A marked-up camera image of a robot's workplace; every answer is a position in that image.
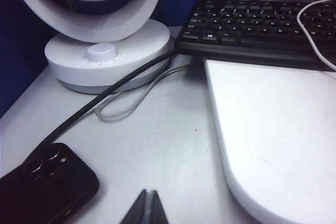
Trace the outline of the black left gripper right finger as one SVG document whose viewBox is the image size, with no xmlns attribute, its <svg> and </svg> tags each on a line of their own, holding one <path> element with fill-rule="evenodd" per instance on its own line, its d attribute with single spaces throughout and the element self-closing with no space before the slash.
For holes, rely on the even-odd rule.
<svg viewBox="0 0 336 224">
<path fill-rule="evenodd" d="M 169 222 L 163 209 L 158 192 L 154 190 L 151 205 L 151 224 L 168 224 L 168 223 Z"/>
</svg>

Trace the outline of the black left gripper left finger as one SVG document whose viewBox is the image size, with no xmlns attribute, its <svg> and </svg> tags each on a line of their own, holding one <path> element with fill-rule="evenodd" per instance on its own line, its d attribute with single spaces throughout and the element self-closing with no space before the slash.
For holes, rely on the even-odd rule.
<svg viewBox="0 0 336 224">
<path fill-rule="evenodd" d="M 137 196 L 120 224 L 146 223 L 150 209 L 150 194 L 144 189 Z"/>
</svg>

